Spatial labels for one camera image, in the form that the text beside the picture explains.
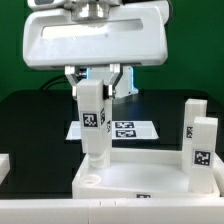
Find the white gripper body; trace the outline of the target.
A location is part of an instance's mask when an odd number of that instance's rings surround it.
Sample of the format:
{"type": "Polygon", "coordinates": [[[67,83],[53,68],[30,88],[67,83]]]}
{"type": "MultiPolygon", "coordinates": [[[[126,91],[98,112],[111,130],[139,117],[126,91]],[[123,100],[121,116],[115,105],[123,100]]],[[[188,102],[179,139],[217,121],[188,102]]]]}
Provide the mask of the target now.
{"type": "Polygon", "coordinates": [[[35,69],[109,64],[160,65],[168,56],[166,3],[115,6],[103,20],[74,21],[63,8],[36,11],[25,22],[23,59],[35,69]]]}

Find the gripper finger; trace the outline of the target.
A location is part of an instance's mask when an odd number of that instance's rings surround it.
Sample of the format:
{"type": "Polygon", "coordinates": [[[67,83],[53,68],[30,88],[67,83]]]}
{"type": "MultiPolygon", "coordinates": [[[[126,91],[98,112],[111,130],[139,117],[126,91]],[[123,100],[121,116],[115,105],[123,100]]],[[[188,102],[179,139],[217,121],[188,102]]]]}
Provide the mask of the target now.
{"type": "Polygon", "coordinates": [[[65,76],[72,87],[72,97],[77,97],[77,84],[78,84],[78,68],[76,66],[66,65],[65,76]]]}
{"type": "Polygon", "coordinates": [[[121,64],[110,65],[111,78],[107,84],[103,85],[103,98],[114,99],[116,95],[116,86],[123,75],[123,66],[121,64]]]}

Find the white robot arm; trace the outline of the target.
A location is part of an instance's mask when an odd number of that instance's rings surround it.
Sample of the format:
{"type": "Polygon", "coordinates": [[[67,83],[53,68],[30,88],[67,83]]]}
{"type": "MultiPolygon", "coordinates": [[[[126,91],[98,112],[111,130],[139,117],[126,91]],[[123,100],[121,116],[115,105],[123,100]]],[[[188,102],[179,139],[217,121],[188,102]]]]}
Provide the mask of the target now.
{"type": "Polygon", "coordinates": [[[118,98],[136,94],[133,67],[163,64],[170,0],[27,0],[23,59],[40,70],[63,69],[71,84],[84,73],[118,98]]]}

